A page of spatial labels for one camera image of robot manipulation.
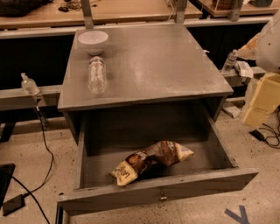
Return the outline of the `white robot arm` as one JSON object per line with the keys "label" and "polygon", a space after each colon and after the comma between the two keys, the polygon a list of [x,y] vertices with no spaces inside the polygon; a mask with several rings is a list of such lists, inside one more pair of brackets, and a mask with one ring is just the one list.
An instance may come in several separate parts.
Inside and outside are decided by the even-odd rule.
{"label": "white robot arm", "polygon": [[247,126],[259,127],[280,105],[280,10],[237,55],[254,60],[265,71],[242,120]]}

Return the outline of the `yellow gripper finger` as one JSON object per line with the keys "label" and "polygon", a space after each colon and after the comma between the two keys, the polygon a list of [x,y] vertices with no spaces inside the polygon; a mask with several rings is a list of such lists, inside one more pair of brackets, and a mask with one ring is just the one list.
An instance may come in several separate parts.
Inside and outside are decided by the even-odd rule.
{"label": "yellow gripper finger", "polygon": [[264,108],[249,106],[244,110],[242,123],[246,126],[257,128],[267,121],[270,112]]}
{"label": "yellow gripper finger", "polygon": [[280,105],[280,74],[266,73],[258,82],[250,105],[272,113]]}

